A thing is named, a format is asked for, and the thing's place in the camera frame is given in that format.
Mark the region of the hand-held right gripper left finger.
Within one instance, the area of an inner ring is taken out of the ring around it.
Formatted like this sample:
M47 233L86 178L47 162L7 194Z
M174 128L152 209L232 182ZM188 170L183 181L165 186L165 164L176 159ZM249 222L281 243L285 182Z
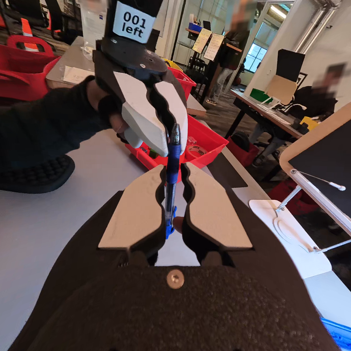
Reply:
M102 250L127 254L141 251L153 258L166 240L166 167L159 165L131 182L123 191L98 244Z

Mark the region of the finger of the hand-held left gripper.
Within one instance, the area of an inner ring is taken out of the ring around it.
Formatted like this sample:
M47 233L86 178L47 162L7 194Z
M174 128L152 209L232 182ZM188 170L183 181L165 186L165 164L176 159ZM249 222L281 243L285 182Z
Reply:
M122 118L129 126L124 131L125 140L135 149L146 143L161 157L167 157L165 127L147 99L147 87L126 73L114 72L114 76L125 100L121 109Z
M181 145L180 155L183 155L188 137L188 115L184 103L175 87L166 81L155 83L154 100L156 111L158 112L169 136L171 136L173 126L175 124L179 125Z

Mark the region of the red storage bin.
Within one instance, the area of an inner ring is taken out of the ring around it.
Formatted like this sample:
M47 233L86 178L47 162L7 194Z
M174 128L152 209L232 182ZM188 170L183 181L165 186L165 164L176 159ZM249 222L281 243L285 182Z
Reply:
M184 94L185 94L185 101L187 101L191 90L196 87L196 83L189 78L184 72L182 72L179 69L175 69L172 67L168 67L168 70L170 70L173 74L173 76L178 80L179 84L181 85Z
M197 145L203 147L207 151L207 154L197 159L187 160L186 153L184 152L180 156L180 164L190 162L199 169L212 163L228 144L226 139L190 115L188 115L188 136L195 138ZM149 157L150 148L146 143L142 143L141 147L137 149L132 148L128 144L125 144L125 147L130 151L131 158L134 159L135 164L138 164L144 173L159 165L167 165L167 157L158 156L156 159Z

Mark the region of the blue gel pen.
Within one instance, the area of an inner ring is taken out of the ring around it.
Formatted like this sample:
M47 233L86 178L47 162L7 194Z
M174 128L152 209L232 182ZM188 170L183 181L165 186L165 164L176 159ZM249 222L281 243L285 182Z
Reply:
M181 153L181 132L179 124L174 124L168 143L168 160L166 166L165 188L165 224L166 239L174 232L173 218L176 213L175 192L178 182L179 160Z

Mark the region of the person's left forearm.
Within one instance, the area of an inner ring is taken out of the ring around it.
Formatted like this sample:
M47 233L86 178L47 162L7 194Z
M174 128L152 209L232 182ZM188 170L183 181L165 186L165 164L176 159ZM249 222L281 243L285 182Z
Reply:
M41 164L80 147L109 129L87 96L88 76L73 88L56 88L42 99L17 103L0 114L0 169L7 172Z

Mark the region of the yellow object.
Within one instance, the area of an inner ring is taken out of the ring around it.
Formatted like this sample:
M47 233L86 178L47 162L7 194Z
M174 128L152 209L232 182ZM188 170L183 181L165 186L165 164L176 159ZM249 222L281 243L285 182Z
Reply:
M315 129L319 124L320 121L318 119L313 119L307 116L305 116L300 122L300 125L304 126L304 128L309 131Z

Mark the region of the person's left hand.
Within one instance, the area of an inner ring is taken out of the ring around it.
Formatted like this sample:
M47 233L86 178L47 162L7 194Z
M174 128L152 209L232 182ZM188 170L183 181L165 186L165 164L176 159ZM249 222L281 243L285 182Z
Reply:
M128 124L122 118L120 109L113 102L112 96L102 90L95 80L88 82L86 91L90 105L99 113L103 121L117 134L122 134Z

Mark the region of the yellow storage bin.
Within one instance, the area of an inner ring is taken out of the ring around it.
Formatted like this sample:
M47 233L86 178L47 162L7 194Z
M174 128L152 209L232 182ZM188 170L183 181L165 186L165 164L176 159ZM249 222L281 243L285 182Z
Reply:
M165 59L163 57L160 57L162 60L164 60L164 62L166 63L167 66L169 66L170 68L173 68L173 69L176 69L176 70L179 70L181 72L183 72L182 68L179 67L175 62L173 62L172 60L168 60L168 59Z

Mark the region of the white paper sheet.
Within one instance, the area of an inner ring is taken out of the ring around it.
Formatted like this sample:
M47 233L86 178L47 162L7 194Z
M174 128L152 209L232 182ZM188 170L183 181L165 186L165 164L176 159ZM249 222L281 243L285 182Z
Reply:
M72 85L77 85L89 76L94 76L94 71L66 65L64 69L63 81Z

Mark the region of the black floor lamp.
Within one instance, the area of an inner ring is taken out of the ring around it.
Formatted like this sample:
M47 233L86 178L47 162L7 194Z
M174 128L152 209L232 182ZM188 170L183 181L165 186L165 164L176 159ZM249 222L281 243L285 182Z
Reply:
M173 47L172 47L172 52L170 54L170 60L173 60L174 54L175 54L175 49L176 49L176 45L178 42L178 36L179 36L179 31L180 31L180 27L182 24L182 18L183 18L183 14L184 14L184 10L185 10L185 6L186 6L187 1L183 0L181 1L181 7L180 10L178 11L178 17L177 17L177 26L176 26L176 32L175 35L173 37Z

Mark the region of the grey side table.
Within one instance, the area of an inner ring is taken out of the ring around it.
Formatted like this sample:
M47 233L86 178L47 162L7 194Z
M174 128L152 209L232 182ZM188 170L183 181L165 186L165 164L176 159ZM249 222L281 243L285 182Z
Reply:
M71 88L75 85L63 81L65 66L81 68L89 71L94 71L93 61L87 59L81 49L84 45L83 37L78 36L72 45L65 51L61 58L57 61L54 67L46 75L46 83L49 88Z

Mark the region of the red floor basket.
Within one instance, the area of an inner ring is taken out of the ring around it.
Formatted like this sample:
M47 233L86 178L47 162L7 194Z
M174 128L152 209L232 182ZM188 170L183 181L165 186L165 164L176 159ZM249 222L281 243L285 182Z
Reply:
M243 167L251 165L259 153L259 148L250 143L248 136L242 131L229 136L227 141L226 147Z

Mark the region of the paper sheet board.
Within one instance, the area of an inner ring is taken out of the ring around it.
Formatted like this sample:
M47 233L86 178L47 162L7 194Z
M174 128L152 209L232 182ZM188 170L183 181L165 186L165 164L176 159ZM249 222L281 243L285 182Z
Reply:
M208 47L204 53L204 59L214 61L224 40L224 35L213 33L211 35Z
M206 46L209 38L211 37L211 35L212 35L211 30L202 28L201 31L199 32L199 35L198 35L193 47L192 47L192 50L194 52L201 54L203 52L204 47Z

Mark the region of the red plastic tote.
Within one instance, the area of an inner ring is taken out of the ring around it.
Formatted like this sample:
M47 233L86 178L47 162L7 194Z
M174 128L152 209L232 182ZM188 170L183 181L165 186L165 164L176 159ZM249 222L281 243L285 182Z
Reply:
M19 49L18 43L42 46L43 52ZM0 46L0 96L1 98L33 101L49 91L46 75L61 57L55 55L50 45L37 37L11 35L6 45Z

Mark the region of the small black device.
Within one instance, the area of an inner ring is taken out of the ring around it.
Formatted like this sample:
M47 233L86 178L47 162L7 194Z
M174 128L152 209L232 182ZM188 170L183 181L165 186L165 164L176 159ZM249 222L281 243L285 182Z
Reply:
M295 118L291 127L303 135L309 132L308 124L306 122L302 122L298 118Z

